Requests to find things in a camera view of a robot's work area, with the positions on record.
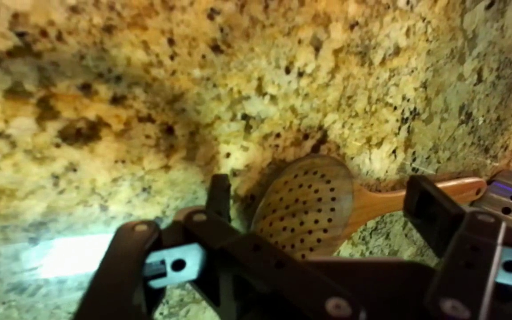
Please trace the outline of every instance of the wooden handle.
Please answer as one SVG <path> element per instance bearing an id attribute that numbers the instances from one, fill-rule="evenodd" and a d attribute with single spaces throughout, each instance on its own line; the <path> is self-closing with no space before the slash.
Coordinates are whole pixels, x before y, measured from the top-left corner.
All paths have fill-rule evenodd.
<path id="1" fill-rule="evenodd" d="M 451 181 L 435 183 L 455 202 L 466 204 L 482 195 L 487 183 L 482 178 L 462 178 Z M 368 220 L 382 217 L 386 213 L 400 211 L 403 206 L 405 190 L 400 192 L 368 192 L 355 188 L 354 206 L 347 226 L 347 234 L 357 231 Z"/>

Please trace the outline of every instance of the granite backsplash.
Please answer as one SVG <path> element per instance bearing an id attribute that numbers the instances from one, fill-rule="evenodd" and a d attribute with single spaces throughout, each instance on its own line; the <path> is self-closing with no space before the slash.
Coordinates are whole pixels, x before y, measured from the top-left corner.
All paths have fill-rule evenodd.
<path id="1" fill-rule="evenodd" d="M 213 172 L 245 227 L 309 151 L 373 190 L 512 167 L 512 0 L 0 0 L 0 318 L 71 314 L 87 275 L 39 279 L 46 242 L 167 222 Z M 400 213 L 338 254 L 432 263 Z"/>

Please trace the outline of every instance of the kitchen utensil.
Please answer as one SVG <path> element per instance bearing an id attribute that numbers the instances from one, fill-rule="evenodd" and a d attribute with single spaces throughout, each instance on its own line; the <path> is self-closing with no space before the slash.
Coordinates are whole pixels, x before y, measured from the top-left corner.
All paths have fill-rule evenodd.
<path id="1" fill-rule="evenodd" d="M 480 178 L 437 183 L 469 202 L 485 190 Z M 291 162 L 267 188 L 251 229 L 295 258 L 331 256 L 364 222 L 398 211 L 405 192 L 368 192 L 345 163 L 309 154 Z"/>

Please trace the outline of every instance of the screw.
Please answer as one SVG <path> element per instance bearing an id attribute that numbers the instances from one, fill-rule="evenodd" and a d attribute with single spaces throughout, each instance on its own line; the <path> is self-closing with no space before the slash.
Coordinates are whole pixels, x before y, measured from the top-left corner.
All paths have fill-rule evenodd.
<path id="1" fill-rule="evenodd" d="M 444 314 L 455 320 L 466 320 L 471 316 L 471 311 L 457 298 L 439 298 L 439 307 Z"/>
<path id="2" fill-rule="evenodd" d="M 352 307 L 341 297 L 331 297 L 325 300 L 325 311 L 334 318 L 348 318 L 352 314 Z"/>
<path id="3" fill-rule="evenodd" d="M 135 224 L 135 226 L 133 226 L 133 231 L 135 231 L 135 233 L 142 233 L 142 231 L 147 231 L 147 229 L 149 229 L 147 224 Z"/>
<path id="4" fill-rule="evenodd" d="M 206 220 L 206 215 L 204 215 L 204 213 L 195 213 L 195 215 L 192 215 L 192 220 L 194 220 L 194 222 L 204 222 L 204 220 Z"/>

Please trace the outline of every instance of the speckled granite surface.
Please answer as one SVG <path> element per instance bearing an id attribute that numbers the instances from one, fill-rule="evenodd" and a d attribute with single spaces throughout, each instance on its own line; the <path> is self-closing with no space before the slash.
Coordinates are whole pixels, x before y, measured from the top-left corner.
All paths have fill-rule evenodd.
<path id="1" fill-rule="evenodd" d="M 76 304 L 85 277 L 25 270 L 44 240 L 171 218 L 213 172 L 249 202 L 311 149 L 380 190 L 512 167 L 512 2 L 0 0 L 0 318 Z M 432 259 L 400 213 L 339 254 Z"/>

